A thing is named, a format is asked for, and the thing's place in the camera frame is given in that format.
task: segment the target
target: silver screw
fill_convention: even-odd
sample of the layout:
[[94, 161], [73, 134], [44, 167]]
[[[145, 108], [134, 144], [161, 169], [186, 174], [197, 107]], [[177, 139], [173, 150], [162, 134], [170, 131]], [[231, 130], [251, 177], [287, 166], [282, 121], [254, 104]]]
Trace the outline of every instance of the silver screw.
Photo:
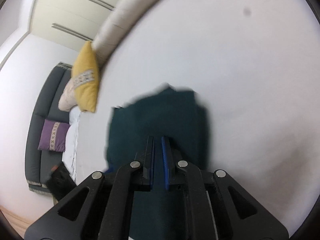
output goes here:
[[96, 171], [96, 172], [92, 173], [91, 177], [93, 179], [100, 179], [102, 177], [102, 173], [100, 171]]
[[182, 167], [182, 168], [183, 168], [183, 167], [187, 167], [187, 166], [188, 166], [188, 163], [187, 163], [186, 161], [179, 161], [179, 162], [178, 162], [178, 166], [179, 166], [179, 167]]
[[138, 167], [140, 167], [140, 162], [134, 161], [134, 162], [130, 163], [130, 166], [132, 168], [138, 168]]
[[216, 175], [219, 177], [219, 178], [223, 178], [226, 176], [226, 172], [223, 171], [223, 170], [218, 170], [216, 171]]

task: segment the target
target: beige pillow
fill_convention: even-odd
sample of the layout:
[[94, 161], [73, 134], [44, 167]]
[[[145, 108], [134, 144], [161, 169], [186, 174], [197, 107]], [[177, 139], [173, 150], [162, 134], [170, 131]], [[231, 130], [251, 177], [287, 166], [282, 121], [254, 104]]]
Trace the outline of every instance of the beige pillow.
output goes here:
[[70, 112], [71, 108], [76, 105], [77, 101], [75, 98], [74, 82], [71, 78], [63, 90], [63, 93], [58, 103], [58, 108], [61, 111]]

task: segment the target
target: triangular cutout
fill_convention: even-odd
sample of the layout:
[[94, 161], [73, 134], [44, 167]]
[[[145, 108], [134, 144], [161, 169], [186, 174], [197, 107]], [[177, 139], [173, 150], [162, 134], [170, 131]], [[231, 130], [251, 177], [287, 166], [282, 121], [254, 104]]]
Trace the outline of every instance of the triangular cutout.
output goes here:
[[75, 221], [79, 215], [82, 205], [87, 198], [89, 188], [83, 188], [77, 195], [70, 199], [62, 208], [59, 209], [58, 214], [66, 219]]
[[257, 209], [250, 204], [234, 187], [228, 187], [232, 201], [235, 204], [240, 219], [246, 219], [257, 213]]

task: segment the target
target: crumpled white sheet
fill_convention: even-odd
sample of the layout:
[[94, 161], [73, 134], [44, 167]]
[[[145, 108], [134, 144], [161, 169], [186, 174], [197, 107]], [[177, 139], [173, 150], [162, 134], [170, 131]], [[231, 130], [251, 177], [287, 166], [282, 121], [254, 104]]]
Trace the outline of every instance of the crumpled white sheet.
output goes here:
[[66, 135], [66, 150], [62, 153], [62, 161], [74, 182], [76, 182], [76, 150], [80, 115], [81, 111], [78, 106], [71, 109], [69, 114], [70, 127]]

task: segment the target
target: purple pillow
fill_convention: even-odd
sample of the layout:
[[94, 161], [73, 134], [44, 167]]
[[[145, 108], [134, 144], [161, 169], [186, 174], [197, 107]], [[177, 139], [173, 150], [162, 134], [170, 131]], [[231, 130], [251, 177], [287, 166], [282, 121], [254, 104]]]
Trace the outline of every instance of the purple pillow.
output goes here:
[[69, 127], [68, 123], [45, 119], [38, 150], [64, 152]]

